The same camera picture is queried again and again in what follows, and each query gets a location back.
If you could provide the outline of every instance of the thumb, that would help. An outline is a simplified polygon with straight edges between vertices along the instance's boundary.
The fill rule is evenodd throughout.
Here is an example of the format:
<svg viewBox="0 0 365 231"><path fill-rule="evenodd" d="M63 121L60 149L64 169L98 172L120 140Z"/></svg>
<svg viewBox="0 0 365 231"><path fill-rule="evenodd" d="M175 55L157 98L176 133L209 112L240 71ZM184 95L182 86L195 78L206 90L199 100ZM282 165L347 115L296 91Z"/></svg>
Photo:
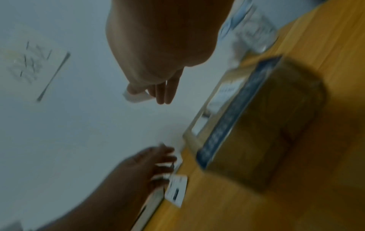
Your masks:
<svg viewBox="0 0 365 231"><path fill-rule="evenodd" d="M137 95L141 92L144 92L147 89L147 87L139 87L139 86L132 86L131 84L128 84L127 91L131 95Z"/></svg>

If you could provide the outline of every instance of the wooden table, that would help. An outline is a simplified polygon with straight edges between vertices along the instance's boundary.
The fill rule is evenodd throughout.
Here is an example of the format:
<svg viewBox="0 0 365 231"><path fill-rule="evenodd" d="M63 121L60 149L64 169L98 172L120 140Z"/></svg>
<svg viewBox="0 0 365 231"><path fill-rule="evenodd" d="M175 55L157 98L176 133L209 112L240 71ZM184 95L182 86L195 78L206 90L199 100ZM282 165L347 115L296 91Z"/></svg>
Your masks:
<svg viewBox="0 0 365 231"><path fill-rule="evenodd" d="M365 230L364 13L364 0L330 0L243 62L288 54L318 70L330 93L265 194L202 172L184 150L183 206L164 201L145 230Z"/></svg>

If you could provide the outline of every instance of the skin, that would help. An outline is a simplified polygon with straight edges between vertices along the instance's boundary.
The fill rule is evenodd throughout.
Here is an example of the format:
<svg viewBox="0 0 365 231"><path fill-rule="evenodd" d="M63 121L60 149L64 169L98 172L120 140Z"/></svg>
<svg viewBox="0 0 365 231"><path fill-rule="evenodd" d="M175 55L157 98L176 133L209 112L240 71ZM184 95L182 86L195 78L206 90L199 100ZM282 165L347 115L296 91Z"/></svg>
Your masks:
<svg viewBox="0 0 365 231"><path fill-rule="evenodd" d="M233 0L112 0L106 37L131 94L170 104L184 67L212 55Z"/></svg>
<svg viewBox="0 0 365 231"><path fill-rule="evenodd" d="M169 180L151 178L172 173L157 163L175 162L174 148L160 145L122 161L79 206L38 231L129 231L147 197Z"/></svg>

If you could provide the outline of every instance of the box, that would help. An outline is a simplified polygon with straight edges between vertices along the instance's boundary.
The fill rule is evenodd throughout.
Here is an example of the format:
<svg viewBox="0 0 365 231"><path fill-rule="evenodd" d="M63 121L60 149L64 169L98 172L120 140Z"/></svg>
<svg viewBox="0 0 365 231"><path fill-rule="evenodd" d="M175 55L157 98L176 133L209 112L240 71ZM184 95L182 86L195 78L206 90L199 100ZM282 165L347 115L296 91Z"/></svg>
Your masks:
<svg viewBox="0 0 365 231"><path fill-rule="evenodd" d="M183 137L202 169L263 190L325 100L317 74L273 57L228 71Z"/></svg>

